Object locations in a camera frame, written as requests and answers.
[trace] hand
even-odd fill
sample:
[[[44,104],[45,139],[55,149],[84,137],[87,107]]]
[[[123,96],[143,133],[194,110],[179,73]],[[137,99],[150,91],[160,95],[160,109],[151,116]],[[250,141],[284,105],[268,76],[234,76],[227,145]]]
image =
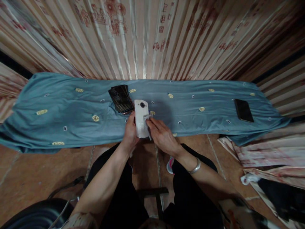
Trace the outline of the hand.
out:
[[[133,147],[140,140],[137,138],[137,129],[136,124],[134,123],[135,112],[131,112],[128,121],[125,126],[125,134],[122,143],[128,148],[128,150],[132,150]]]
[[[171,130],[161,120],[151,118],[146,120],[155,144],[172,157],[179,155],[183,147],[176,141]]]

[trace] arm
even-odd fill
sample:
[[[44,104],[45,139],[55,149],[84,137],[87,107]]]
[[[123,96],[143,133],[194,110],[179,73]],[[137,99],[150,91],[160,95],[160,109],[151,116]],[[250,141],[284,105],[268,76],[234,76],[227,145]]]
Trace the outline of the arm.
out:
[[[178,144],[163,121],[152,118],[146,122],[155,144],[163,152],[171,155],[187,171],[192,171],[197,166],[197,158]],[[241,197],[230,183],[204,163],[201,163],[199,170],[191,176],[214,204],[217,204],[220,200]]]
[[[122,142],[89,183],[71,216],[80,212],[90,213],[94,216],[98,224],[101,223],[110,205],[130,153],[139,141],[136,134],[134,117],[135,113],[132,112],[128,118]]]

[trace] person's right hand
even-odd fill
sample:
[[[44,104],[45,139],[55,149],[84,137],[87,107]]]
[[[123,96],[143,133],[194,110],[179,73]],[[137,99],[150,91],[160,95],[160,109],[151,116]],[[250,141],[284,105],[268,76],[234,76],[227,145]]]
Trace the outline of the person's right hand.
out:
[[[171,130],[162,120],[151,118],[151,120],[146,119],[146,123],[150,128],[150,133],[155,144],[163,152],[175,158],[183,147],[176,141]]]

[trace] person's left hand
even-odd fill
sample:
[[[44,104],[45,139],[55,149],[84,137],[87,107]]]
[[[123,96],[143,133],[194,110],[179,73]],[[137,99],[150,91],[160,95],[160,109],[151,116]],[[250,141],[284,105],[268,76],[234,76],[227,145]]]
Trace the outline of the person's left hand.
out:
[[[137,138],[137,129],[136,124],[134,123],[135,119],[135,111],[131,112],[127,124],[125,126],[125,134],[122,143],[124,143],[127,147],[132,150],[132,148],[138,143],[140,140]]]

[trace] white camera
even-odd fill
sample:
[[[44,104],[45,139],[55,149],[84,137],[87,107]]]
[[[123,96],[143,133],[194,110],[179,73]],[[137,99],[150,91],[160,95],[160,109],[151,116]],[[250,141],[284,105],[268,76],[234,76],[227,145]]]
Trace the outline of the white camera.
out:
[[[146,119],[148,118],[148,103],[144,100],[134,101],[134,111],[136,113],[136,127],[137,127],[137,137],[147,138],[149,137],[149,132],[146,124]]]

